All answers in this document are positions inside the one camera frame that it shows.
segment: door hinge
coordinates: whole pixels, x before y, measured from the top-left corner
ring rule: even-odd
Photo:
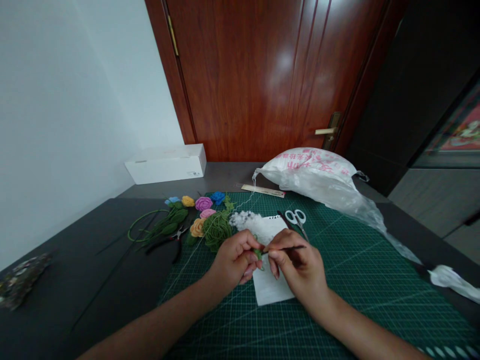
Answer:
[[[177,48],[177,40],[175,39],[174,27],[172,26],[170,15],[168,15],[168,29],[170,30],[171,42],[173,43],[173,51],[175,51],[176,56],[179,56],[179,49]]]

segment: wooden door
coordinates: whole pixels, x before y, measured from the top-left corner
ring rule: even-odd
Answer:
[[[321,148],[344,114],[384,0],[167,0],[198,143],[208,161]]]

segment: blue crochet flower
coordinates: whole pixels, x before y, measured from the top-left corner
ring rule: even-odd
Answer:
[[[172,197],[169,197],[167,200],[165,200],[165,204],[170,205],[170,203],[177,203],[179,201],[182,201],[182,200],[180,200],[176,196],[172,196]]]
[[[220,191],[215,191],[212,196],[210,196],[210,199],[215,202],[215,205],[220,205],[221,203],[224,202],[225,200],[225,193],[220,192]]]

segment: door frame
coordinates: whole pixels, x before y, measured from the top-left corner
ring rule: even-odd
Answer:
[[[360,69],[355,87],[351,93],[345,113],[342,116],[337,141],[332,151],[344,155],[354,136],[368,100],[372,95],[375,82],[380,73],[388,50],[397,34],[410,0],[387,0],[378,19],[373,39]],[[182,72],[182,65],[175,54],[174,44],[168,22],[166,0],[145,0],[153,35],[165,72],[178,124],[185,144],[197,144],[197,134],[190,109],[189,97]]]

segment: pink crochet flower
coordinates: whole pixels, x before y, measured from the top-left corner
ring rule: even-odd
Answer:
[[[213,209],[206,209],[206,210],[203,210],[201,213],[200,213],[200,218],[201,219],[206,219],[208,218],[209,216],[215,214],[217,211],[216,210],[213,210]]]
[[[210,209],[213,205],[209,197],[201,196],[195,201],[195,209],[199,211]]]

